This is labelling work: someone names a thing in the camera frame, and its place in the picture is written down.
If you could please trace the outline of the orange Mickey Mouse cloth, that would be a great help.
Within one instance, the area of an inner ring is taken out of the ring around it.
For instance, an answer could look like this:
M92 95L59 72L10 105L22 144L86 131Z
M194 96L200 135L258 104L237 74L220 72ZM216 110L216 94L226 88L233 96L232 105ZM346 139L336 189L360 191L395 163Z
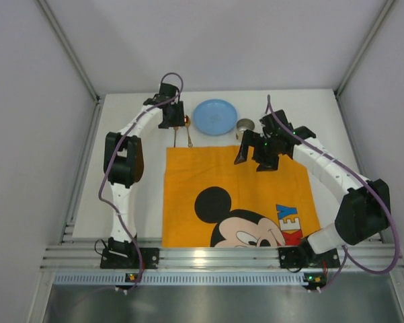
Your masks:
M296 246L319 230L309 175L288 156L278 170L234 163L238 147L169 148L162 242L166 248Z

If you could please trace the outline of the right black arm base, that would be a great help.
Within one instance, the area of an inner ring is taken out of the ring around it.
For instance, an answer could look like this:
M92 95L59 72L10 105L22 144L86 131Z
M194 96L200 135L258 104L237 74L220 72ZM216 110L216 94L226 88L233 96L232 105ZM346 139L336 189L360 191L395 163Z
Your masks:
M296 271L304 268L339 268L340 261L336 249L315 254L300 246L278 248L280 268Z

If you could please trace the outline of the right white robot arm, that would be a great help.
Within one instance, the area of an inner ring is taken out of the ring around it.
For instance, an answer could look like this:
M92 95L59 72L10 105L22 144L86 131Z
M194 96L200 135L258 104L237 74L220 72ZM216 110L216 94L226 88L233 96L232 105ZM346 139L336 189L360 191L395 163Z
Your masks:
M299 254L312 262L320 255L344 245L355 246L390 225L389 187L383 180L371 181L334 158L307 127L294 128L284 111L260 119L262 132L243 131L235 163L246 162L249 148L257 170L276 171L280 156L287 155L304 166L339 202L332 223L305 237Z

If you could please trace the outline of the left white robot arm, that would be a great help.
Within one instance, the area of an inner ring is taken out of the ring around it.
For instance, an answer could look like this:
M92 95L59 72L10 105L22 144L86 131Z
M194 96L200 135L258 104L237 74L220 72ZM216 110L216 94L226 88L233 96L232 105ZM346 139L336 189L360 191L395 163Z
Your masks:
M140 112L123 129L109 132L104 147L104 178L99 200L111 206L114 220L110 237L102 244L100 268L143 269L144 256L137 244L135 225L136 183L144 172L143 139L156 129L184 124L182 88L161 82L159 92L144 101Z

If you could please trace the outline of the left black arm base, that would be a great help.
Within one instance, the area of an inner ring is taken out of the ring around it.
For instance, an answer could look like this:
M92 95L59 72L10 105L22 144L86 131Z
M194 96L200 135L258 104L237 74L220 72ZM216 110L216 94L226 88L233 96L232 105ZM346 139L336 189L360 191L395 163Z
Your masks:
M156 269L159 264L158 248L141 248L142 269ZM101 269L134 269L140 268L140 259L136 250L130 256L108 249L103 249L100 262Z

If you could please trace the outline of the rose gold fork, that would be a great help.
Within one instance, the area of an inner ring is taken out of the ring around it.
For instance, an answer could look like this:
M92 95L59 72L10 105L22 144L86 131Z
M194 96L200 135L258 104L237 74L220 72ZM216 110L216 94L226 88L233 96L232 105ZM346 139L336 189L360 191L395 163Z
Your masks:
M176 147L176 142L177 142L177 131L179 130L179 127L174 127L173 128L173 147Z

